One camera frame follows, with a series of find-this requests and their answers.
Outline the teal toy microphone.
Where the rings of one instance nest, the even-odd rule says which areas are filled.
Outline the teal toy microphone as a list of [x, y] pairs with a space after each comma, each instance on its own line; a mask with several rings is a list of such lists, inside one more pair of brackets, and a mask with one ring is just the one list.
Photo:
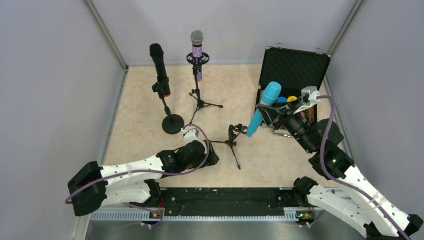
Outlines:
[[256, 105], [256, 110], [253, 118], [247, 128], [247, 137], [252, 137], [265, 120], [266, 110], [271, 107], [279, 98], [282, 91], [282, 86], [275, 81], [270, 82], [260, 97], [259, 104]]

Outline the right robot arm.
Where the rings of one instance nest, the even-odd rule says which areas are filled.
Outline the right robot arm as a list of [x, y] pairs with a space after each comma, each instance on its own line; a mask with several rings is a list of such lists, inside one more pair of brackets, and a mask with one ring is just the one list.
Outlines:
[[362, 174], [355, 161], [339, 147], [343, 140], [335, 123], [336, 103], [332, 97], [330, 117], [310, 124], [302, 113], [315, 107], [324, 96], [315, 86], [301, 91], [293, 101], [279, 102], [282, 86], [272, 82], [262, 91], [248, 126], [251, 137], [261, 124], [285, 129], [308, 153], [312, 168], [334, 182], [349, 196], [345, 200], [309, 177], [295, 181], [293, 191], [301, 202], [319, 207], [354, 228], [367, 240], [409, 240], [424, 225], [416, 214], [408, 214], [392, 204]]

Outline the black tripod shock-mount stand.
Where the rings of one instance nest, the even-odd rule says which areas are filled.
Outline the black tripod shock-mount stand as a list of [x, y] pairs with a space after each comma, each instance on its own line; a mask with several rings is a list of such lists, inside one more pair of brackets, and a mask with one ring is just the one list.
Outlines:
[[199, 88], [199, 82], [203, 78], [203, 65], [206, 65], [210, 61], [210, 56], [207, 53], [189, 53], [186, 57], [189, 64], [192, 65], [192, 73], [194, 75], [195, 89], [192, 89], [189, 95], [196, 100], [196, 109], [193, 112], [189, 124], [192, 124], [196, 114], [208, 107], [224, 108], [223, 105], [206, 102], [202, 99], [201, 90]]

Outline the black round-base mic stand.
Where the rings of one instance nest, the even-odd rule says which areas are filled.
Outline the black round-base mic stand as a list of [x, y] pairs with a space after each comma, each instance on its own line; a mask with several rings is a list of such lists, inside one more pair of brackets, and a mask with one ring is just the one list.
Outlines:
[[171, 109], [168, 107], [165, 98], [171, 96], [171, 90], [169, 86], [169, 78], [157, 78], [157, 82], [152, 86], [154, 93], [157, 93], [161, 99], [166, 117], [162, 121], [162, 129], [165, 133], [169, 135], [176, 135], [181, 132], [182, 128], [185, 125], [184, 119], [178, 115], [173, 114]]

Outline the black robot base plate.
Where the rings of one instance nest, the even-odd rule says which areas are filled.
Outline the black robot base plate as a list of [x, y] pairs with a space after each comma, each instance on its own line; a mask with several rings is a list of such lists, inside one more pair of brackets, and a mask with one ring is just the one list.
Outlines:
[[290, 187], [154, 188], [153, 196], [139, 207], [159, 210], [165, 217], [217, 217], [260, 219], [261, 217], [313, 221], [317, 207]]

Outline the purple glitter microphone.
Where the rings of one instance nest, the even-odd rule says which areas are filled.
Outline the purple glitter microphone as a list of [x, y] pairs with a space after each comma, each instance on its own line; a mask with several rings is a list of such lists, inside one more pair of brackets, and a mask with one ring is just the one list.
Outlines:
[[192, 42], [192, 57], [194, 59], [195, 65], [197, 66], [197, 82], [203, 80], [202, 73], [202, 58], [203, 58], [203, 41], [204, 34], [200, 30], [195, 30], [191, 33], [190, 36]]

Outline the black tripod stand with clip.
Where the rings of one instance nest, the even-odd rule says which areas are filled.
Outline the black tripod stand with clip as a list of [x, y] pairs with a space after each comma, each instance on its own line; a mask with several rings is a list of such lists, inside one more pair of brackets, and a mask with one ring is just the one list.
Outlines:
[[212, 142], [212, 143], [225, 144], [225, 145], [227, 145], [227, 146], [229, 146], [229, 147], [230, 147], [230, 149], [231, 149], [231, 151], [232, 151], [232, 154], [233, 154], [233, 156], [234, 156], [234, 158], [235, 158], [235, 161], [236, 161], [236, 164], [237, 164], [237, 168], [238, 168], [239, 170], [241, 170], [242, 168], [241, 168], [241, 165], [240, 165], [240, 163], [239, 163], [239, 161], [238, 161], [238, 158], [237, 158], [237, 156], [236, 156], [236, 153], [235, 153], [235, 151], [234, 151], [234, 147], [236, 147], [236, 146], [237, 146], [236, 139], [238, 138], [238, 136], [239, 136], [240, 134], [242, 134], [242, 135], [246, 135], [246, 134], [247, 134], [247, 132], [248, 132], [248, 127], [247, 127], [247, 126], [244, 126], [244, 125], [242, 125], [241, 123], [240, 123], [240, 124], [237, 124], [237, 125], [232, 125], [232, 124], [231, 124], [231, 125], [228, 127], [228, 140], [225, 140], [225, 141], [215, 141], [215, 140], [211, 140], [211, 142]]

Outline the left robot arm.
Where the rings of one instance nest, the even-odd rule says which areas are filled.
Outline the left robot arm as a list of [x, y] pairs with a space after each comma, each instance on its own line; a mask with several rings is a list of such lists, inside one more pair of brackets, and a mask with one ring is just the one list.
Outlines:
[[182, 132], [185, 145], [177, 149], [123, 164], [86, 163], [68, 182], [65, 203], [72, 205], [75, 216], [82, 217], [110, 205], [155, 202], [162, 197], [158, 180], [218, 164], [220, 158], [211, 141], [199, 137], [200, 129]]

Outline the black microphone orange end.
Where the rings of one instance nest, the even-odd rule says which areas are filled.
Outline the black microphone orange end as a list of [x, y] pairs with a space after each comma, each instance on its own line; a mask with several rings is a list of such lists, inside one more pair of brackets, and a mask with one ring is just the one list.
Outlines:
[[164, 95], [166, 97], [171, 96], [171, 90], [169, 85], [169, 78], [166, 71], [165, 61], [164, 61], [164, 51], [160, 44], [153, 43], [149, 47], [150, 57], [153, 60], [158, 82], [162, 84], [164, 89]]

